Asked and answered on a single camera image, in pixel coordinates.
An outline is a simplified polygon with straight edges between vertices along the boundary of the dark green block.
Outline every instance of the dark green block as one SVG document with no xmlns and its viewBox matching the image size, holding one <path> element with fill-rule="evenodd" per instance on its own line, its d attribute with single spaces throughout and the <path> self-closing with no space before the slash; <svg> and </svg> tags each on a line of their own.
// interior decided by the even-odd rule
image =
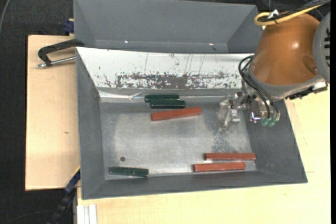
<svg viewBox="0 0 336 224">
<path fill-rule="evenodd" d="M 144 168 L 131 168 L 131 167 L 119 167 L 111 166 L 109 169 L 109 174 L 112 175 L 123 175 L 123 176 L 147 176 L 148 169 Z"/>
<path fill-rule="evenodd" d="M 180 96 L 178 94 L 148 94 L 145 95 L 145 102 L 149 103 L 154 100 L 178 100 Z"/>
<path fill-rule="evenodd" d="M 151 101 L 153 109 L 183 109 L 185 101 L 182 100 L 153 100 Z"/>
</svg>

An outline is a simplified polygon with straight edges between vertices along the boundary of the green connector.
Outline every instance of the green connector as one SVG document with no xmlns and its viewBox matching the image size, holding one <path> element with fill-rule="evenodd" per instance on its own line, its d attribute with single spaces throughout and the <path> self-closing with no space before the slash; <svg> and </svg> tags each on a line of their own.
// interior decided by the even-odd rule
<svg viewBox="0 0 336 224">
<path fill-rule="evenodd" d="M 273 127 L 276 122 L 277 122 L 277 119 L 272 119 L 269 121 L 268 126 Z"/>
<path fill-rule="evenodd" d="M 111 166 L 109 169 L 109 174 L 111 175 L 147 176 L 148 173 L 149 173 L 148 169 L 144 169 L 144 168 Z"/>
<path fill-rule="evenodd" d="M 185 101 L 182 100 L 152 100 L 152 109 L 183 109 Z"/>
<path fill-rule="evenodd" d="M 262 119 L 262 121 L 261 121 L 262 126 L 263 127 L 267 126 L 267 124 L 268 124 L 269 121 L 270 121 L 270 119 L 268 119 L 268 118 Z"/>
<path fill-rule="evenodd" d="M 151 101 L 157 100 L 179 100 L 180 96 L 178 94 L 148 94 L 145 95 L 145 102 L 149 103 Z"/>
</svg>

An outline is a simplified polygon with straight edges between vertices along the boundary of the red wooden block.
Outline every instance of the red wooden block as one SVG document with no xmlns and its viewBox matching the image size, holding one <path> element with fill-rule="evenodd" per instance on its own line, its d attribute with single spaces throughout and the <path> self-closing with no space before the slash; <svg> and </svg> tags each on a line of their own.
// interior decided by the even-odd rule
<svg viewBox="0 0 336 224">
<path fill-rule="evenodd" d="M 189 109 L 177 109 L 177 110 L 170 110 L 170 111 L 160 111 L 160 112 L 152 113 L 151 119 L 152 121 L 162 121 L 162 120 L 198 116 L 201 113 L 202 113 L 202 109 L 199 107 L 189 108 Z"/>
<path fill-rule="evenodd" d="M 194 164 L 194 172 L 213 172 L 226 170 L 244 170 L 246 164 L 244 162 L 236 163 L 203 163 Z"/>
<path fill-rule="evenodd" d="M 205 153 L 205 159 L 215 159 L 219 161 L 244 160 L 252 161 L 256 159 L 254 153 Z"/>
</svg>

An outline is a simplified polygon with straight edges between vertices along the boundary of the cardboard sheet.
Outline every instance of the cardboard sheet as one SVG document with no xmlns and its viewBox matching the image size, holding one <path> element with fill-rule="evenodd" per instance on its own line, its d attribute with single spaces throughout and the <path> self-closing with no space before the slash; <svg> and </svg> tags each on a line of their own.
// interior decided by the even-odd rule
<svg viewBox="0 0 336 224">
<path fill-rule="evenodd" d="M 75 61 L 36 67 L 40 48 L 72 38 L 28 38 L 26 190 L 64 188 L 79 166 Z M 69 49 L 50 58 L 73 55 Z"/>
</svg>

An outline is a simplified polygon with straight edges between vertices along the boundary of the wooden table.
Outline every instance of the wooden table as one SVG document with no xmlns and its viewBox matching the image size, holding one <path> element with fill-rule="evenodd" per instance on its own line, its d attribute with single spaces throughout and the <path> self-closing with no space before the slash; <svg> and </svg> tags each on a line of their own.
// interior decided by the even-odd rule
<svg viewBox="0 0 336 224">
<path fill-rule="evenodd" d="M 63 188 L 79 166 L 75 65 L 36 68 L 39 48 L 67 39 L 29 36 L 26 190 Z M 330 87 L 286 105 L 307 184 L 94 200 L 78 187 L 76 204 L 96 204 L 99 224 L 331 223 Z"/>
</svg>

